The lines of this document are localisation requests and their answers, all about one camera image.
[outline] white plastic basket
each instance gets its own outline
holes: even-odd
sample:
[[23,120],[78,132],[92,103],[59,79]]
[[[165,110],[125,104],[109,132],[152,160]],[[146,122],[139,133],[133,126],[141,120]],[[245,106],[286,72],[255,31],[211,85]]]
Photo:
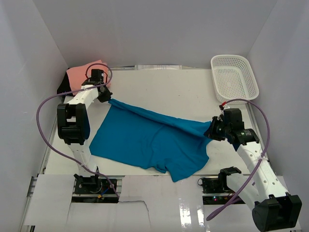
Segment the white plastic basket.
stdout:
[[[242,98],[253,100],[259,95],[249,61],[237,55],[218,55],[211,59],[211,69],[216,97],[220,102]],[[233,101],[230,104],[245,104]]]

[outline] perforated basket bottom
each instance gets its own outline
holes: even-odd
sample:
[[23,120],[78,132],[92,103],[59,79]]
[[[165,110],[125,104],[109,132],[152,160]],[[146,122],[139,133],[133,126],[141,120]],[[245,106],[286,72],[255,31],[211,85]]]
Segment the perforated basket bottom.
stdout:
[[250,97],[240,68],[220,66],[213,68],[216,86],[220,95],[228,98]]

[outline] blue cloth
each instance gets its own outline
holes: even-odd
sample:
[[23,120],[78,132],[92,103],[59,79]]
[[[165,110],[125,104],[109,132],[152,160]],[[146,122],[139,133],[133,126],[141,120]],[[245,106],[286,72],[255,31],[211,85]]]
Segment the blue cloth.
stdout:
[[203,134],[211,122],[161,115],[115,99],[109,103],[111,108],[90,145],[92,155],[169,171],[174,182],[205,166],[211,139]]

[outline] folded pink towel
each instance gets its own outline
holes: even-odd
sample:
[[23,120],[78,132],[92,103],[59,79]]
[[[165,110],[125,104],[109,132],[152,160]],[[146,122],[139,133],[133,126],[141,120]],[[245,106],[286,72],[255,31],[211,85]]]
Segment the folded pink towel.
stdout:
[[[95,62],[91,62],[89,64],[85,64],[85,65],[79,66],[79,67],[70,68],[70,69],[67,70],[69,83],[70,83],[70,87],[71,87],[72,91],[80,89],[82,87],[82,83],[86,80],[86,76],[85,76],[86,69],[89,67],[89,65],[95,64],[95,63],[101,63],[101,64],[106,65],[106,63],[102,63],[101,60],[97,60]],[[90,67],[90,69],[88,70],[88,73],[87,73],[88,76],[90,76],[92,69],[101,69],[105,73],[108,73],[108,69],[106,67],[104,67],[102,65],[94,65],[94,66]],[[104,82],[105,83],[107,82],[106,76],[104,76]]]

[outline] gray wall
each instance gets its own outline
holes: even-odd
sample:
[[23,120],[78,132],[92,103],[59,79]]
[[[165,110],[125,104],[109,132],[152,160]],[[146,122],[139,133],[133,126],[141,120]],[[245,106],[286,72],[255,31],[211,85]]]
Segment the gray wall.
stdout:
[[69,66],[247,56],[277,0],[33,0]]
[[[292,194],[303,202],[300,224],[309,231],[309,3],[278,0],[249,52],[260,88],[256,100],[271,128],[268,155]],[[266,139],[263,117],[255,112]]]
[[[0,231],[19,230],[31,176],[46,149],[35,123],[67,65],[32,0],[0,0]],[[47,136],[59,99],[42,110]]]

